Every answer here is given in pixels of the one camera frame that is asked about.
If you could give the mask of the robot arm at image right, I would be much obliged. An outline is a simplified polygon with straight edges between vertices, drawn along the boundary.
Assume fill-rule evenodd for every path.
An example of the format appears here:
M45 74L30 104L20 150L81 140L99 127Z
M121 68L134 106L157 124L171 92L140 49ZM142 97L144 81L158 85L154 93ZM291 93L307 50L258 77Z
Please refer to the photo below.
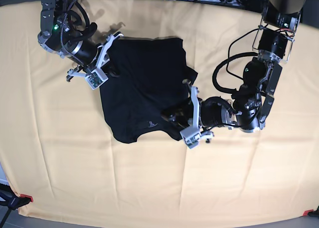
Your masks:
M288 61L306 0L266 0L252 51L229 55L216 66L213 86L231 99L214 96L200 99L197 87L188 79L183 83L189 97L162 112L162 118L176 125L184 143L193 148L202 139L209 142L214 128L238 128L252 133L262 130L274 103L274 93L282 72L280 63ZM217 81L220 69L230 62L250 57L238 89L222 87Z

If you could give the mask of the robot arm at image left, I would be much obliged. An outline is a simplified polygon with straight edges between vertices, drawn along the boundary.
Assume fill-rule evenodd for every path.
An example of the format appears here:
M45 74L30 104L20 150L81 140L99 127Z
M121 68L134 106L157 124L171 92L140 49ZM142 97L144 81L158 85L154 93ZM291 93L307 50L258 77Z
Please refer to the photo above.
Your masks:
M47 52L68 58L76 63L67 72L66 81L82 77L95 90L109 77L119 77L120 72L111 63L108 50L121 32L109 34L103 43L91 38L97 24L89 17L78 0L41 0L42 11L39 45Z

